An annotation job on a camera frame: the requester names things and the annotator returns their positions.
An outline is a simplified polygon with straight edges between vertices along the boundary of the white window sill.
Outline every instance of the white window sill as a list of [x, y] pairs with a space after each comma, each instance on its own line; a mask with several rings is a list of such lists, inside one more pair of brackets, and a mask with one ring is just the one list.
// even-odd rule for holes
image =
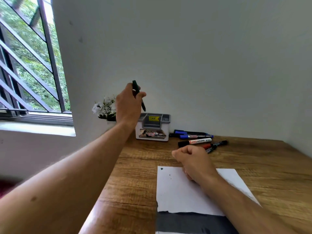
[[37, 134], [76, 136], [73, 126], [42, 125], [24, 122], [0, 121], [0, 130]]

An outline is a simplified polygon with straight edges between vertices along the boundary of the person's right arm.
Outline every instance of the person's right arm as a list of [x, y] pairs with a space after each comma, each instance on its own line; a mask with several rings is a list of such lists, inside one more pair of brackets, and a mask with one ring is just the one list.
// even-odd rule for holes
[[188, 145], [172, 151], [172, 155], [182, 163], [187, 177], [216, 202], [240, 234], [297, 234], [224, 180], [204, 148]]

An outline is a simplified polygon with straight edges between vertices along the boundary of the yellow sticker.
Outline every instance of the yellow sticker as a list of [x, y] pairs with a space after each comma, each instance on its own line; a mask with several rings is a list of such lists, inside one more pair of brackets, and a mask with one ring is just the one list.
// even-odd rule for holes
[[159, 117], [149, 116], [149, 121], [159, 121]]

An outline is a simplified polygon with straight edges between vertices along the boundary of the window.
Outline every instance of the window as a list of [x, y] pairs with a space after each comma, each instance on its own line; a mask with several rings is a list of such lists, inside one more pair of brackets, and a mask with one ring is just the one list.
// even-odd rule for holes
[[73, 125], [51, 0], [0, 0], [0, 120]]

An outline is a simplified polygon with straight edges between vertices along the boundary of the storage box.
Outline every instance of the storage box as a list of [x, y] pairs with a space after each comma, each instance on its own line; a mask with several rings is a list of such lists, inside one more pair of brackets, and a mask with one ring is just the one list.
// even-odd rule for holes
[[135, 127], [135, 137], [147, 140], [169, 140], [169, 114], [141, 113]]

